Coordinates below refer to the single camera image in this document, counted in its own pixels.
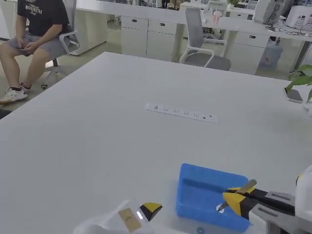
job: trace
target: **power outlet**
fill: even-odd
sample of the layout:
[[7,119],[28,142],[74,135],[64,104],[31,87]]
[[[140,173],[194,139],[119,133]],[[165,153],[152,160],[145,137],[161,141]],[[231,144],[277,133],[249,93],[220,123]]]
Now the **power outlet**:
[[184,109],[173,108],[159,104],[147,104],[145,107],[148,111],[154,111],[162,114],[195,119],[209,123],[219,123],[219,118],[216,115],[204,115],[197,111],[187,111]]

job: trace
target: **blue plastic container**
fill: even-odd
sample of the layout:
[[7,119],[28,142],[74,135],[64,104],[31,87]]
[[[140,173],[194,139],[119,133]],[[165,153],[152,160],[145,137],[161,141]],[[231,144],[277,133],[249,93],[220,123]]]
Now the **blue plastic container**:
[[216,207],[224,202],[222,193],[229,188],[242,187],[248,179],[242,175],[182,164],[176,197],[178,216],[244,232],[249,221],[236,215],[230,207],[224,213]]

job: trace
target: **man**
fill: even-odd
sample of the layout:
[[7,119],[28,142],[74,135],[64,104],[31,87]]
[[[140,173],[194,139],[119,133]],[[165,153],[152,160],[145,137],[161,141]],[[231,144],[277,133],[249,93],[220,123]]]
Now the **man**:
[[[68,24],[62,0],[18,0],[16,37],[0,45],[0,60],[10,87],[0,99],[0,105],[28,97],[27,91],[42,76],[45,64],[66,54],[59,35],[68,32]],[[14,59],[20,55],[33,55],[26,80],[22,83],[20,68]]]

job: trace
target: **label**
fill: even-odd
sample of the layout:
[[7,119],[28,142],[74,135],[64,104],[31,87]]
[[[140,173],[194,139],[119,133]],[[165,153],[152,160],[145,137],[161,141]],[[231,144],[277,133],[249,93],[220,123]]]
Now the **label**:
[[118,214],[130,233],[142,227],[140,221],[133,214],[130,208],[119,211]]

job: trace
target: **phone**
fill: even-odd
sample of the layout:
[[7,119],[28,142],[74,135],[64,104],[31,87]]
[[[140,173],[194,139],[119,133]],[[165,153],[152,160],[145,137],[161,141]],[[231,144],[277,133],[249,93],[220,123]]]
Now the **phone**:
[[288,101],[293,101],[293,102],[297,102],[297,103],[302,103],[302,101],[303,101],[300,93],[295,89],[290,89],[287,92],[286,89],[284,88],[284,93],[285,93]]

